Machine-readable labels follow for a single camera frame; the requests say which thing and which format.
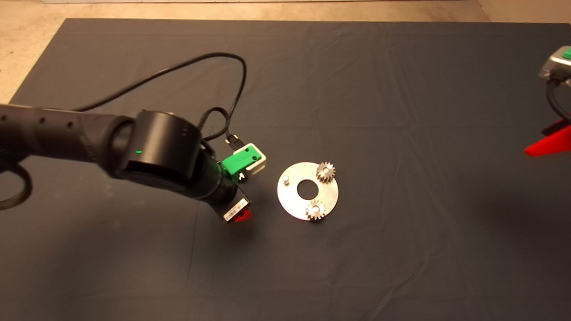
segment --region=cable connector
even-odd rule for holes
[[[232,148],[235,151],[239,150],[240,148],[246,145],[237,135],[234,134],[226,135],[226,139],[224,141],[226,142],[226,144],[230,145],[230,148]]]

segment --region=white label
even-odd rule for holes
[[[246,206],[248,206],[248,201],[245,198],[241,199],[238,203],[236,203],[236,205],[234,205],[230,209],[230,211],[227,211],[226,214],[224,214],[223,216],[224,220],[228,222],[234,217],[234,215],[240,213],[240,211],[244,209]]]

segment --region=metal gear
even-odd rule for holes
[[[329,183],[335,177],[335,166],[329,162],[323,162],[317,167],[317,179],[321,183]]]
[[[320,220],[327,215],[327,213],[325,213],[325,205],[317,199],[312,200],[307,205],[305,214],[309,220]]]

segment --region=concrete floor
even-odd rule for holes
[[[0,0],[0,103],[14,95],[65,18],[569,23],[569,13],[569,0],[73,5]]]

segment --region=center hole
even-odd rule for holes
[[[297,193],[303,199],[314,199],[317,196],[317,192],[319,192],[317,185],[309,179],[301,181],[297,186]]]

